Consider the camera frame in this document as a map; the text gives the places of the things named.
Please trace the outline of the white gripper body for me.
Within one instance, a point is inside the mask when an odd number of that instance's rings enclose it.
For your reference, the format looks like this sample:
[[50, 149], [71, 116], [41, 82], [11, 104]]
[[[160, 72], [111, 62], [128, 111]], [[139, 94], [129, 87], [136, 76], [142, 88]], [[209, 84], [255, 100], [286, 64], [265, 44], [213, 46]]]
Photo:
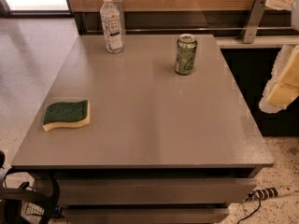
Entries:
[[292, 2], [292, 18], [291, 18], [292, 29], [299, 31], [299, 1], [294, 0]]

